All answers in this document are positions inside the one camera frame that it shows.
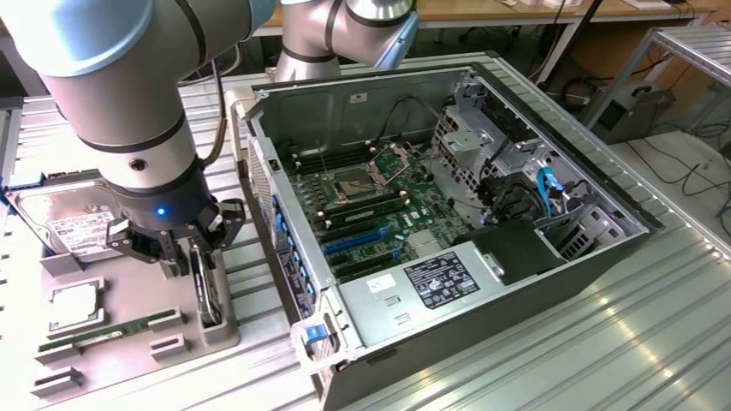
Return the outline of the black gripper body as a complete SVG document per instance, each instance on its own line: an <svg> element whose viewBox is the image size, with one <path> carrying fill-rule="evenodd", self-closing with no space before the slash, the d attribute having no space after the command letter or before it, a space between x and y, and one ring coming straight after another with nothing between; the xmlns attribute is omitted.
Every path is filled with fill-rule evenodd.
<svg viewBox="0 0 731 411"><path fill-rule="evenodd" d="M133 189L113 182L108 185L123 215L143 229L171 230L190 223L209 226L219 214L201 158L195 158L182 175L161 187Z"/></svg>

